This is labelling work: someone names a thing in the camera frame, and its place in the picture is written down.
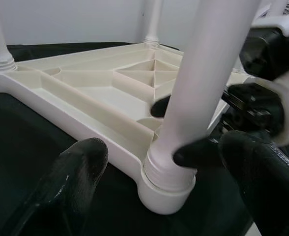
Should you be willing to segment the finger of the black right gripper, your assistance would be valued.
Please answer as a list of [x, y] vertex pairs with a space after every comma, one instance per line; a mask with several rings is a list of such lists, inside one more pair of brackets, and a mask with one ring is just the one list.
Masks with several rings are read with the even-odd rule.
[[217, 139], [201, 139], [180, 147], [173, 154], [176, 165], [191, 169], [210, 169], [221, 166]]
[[151, 106], [151, 115], [155, 118], [163, 118], [165, 116], [169, 100], [170, 100], [170, 95], [163, 97], [156, 101], [152, 106]]

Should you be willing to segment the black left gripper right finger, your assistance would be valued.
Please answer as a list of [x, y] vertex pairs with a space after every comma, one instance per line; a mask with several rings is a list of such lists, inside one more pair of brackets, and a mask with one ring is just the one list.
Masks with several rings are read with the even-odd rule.
[[289, 157], [269, 138], [242, 131], [219, 142], [222, 162], [262, 236], [289, 236]]

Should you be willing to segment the white plastic children table top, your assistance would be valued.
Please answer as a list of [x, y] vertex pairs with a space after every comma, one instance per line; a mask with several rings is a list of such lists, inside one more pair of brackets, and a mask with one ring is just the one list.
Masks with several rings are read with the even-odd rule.
[[178, 212], [191, 193], [154, 186], [144, 171], [162, 120], [151, 105], [169, 95], [181, 51], [144, 43], [0, 65], [0, 92], [8, 93], [77, 140], [97, 137], [109, 162], [137, 185], [143, 205], [157, 214]]

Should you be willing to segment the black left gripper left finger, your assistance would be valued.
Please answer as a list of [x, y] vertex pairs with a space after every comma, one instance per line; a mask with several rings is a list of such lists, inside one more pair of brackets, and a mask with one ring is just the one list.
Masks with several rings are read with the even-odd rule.
[[83, 236], [107, 164], [108, 147], [103, 140], [75, 142], [8, 218], [1, 236]]

